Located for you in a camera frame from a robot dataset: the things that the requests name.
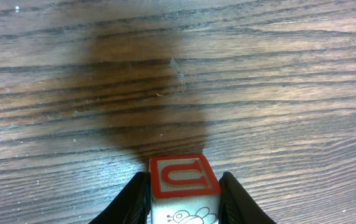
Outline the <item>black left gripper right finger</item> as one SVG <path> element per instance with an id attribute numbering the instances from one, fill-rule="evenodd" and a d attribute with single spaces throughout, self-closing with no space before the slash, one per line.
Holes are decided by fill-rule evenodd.
<path id="1" fill-rule="evenodd" d="M 218 209 L 219 224 L 276 224 L 231 172 L 224 172 L 219 184 L 222 190 Z"/>

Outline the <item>red 3 wooden block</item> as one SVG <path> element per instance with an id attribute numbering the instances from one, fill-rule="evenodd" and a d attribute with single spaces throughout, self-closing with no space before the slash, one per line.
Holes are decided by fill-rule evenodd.
<path id="1" fill-rule="evenodd" d="M 151 175 L 152 224 L 214 224 L 222 190 L 202 154 L 154 157 Z"/>

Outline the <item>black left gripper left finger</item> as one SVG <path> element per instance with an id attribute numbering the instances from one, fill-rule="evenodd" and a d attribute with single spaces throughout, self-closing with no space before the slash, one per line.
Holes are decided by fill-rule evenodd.
<path id="1" fill-rule="evenodd" d="M 151 210 L 151 174 L 138 172 L 90 224 L 146 224 Z"/>

